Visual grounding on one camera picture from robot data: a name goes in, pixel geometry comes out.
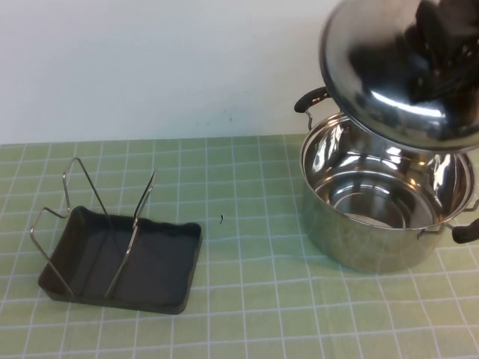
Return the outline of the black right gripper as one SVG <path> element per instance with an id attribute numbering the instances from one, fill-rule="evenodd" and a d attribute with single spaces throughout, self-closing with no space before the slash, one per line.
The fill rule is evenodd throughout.
<path id="1" fill-rule="evenodd" d="M 409 83 L 413 102 L 478 88 L 478 1 L 420 1 L 408 36 L 417 66 Z"/>

